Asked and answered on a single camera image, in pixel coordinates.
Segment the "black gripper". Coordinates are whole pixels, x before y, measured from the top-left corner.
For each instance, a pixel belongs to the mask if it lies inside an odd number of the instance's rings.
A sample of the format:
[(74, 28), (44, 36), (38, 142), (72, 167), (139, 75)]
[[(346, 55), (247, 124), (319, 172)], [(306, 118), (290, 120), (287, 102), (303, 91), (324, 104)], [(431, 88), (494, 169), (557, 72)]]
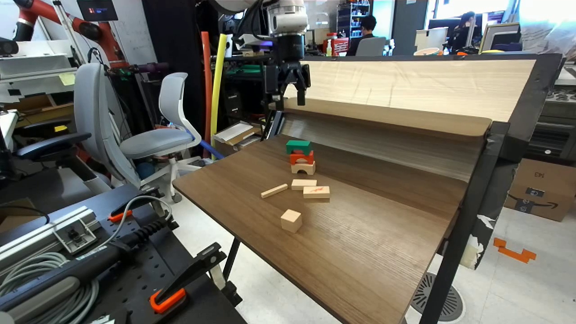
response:
[(267, 106), (270, 109), (283, 108), (283, 86), (296, 82), (297, 104), (306, 104), (306, 88), (310, 84), (310, 66), (303, 64), (305, 37), (299, 34), (285, 34), (272, 37), (272, 72), (274, 79), (267, 84)]

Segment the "red robot arm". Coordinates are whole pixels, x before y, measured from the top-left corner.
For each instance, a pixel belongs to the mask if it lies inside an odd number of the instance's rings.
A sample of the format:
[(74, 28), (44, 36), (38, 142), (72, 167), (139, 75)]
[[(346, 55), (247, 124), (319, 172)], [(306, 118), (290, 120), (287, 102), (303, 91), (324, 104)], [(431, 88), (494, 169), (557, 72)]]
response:
[(112, 66), (119, 68), (128, 64), (112, 25), (107, 19), (78, 18), (60, 9), (62, 0), (13, 0), (13, 3), (18, 7), (15, 41), (31, 41), (36, 21), (45, 18), (98, 43)]

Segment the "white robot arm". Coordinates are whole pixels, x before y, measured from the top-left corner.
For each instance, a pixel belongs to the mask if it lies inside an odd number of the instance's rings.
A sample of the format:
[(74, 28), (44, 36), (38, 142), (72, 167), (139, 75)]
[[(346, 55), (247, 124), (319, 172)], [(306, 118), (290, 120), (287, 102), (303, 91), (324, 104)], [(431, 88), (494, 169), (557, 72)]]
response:
[(296, 102), (306, 104), (312, 86), (310, 66), (303, 64), (308, 12), (305, 0), (209, 0), (220, 12), (245, 12), (236, 36), (252, 34), (270, 45), (263, 63), (263, 95), (278, 108), (288, 86), (297, 91)]

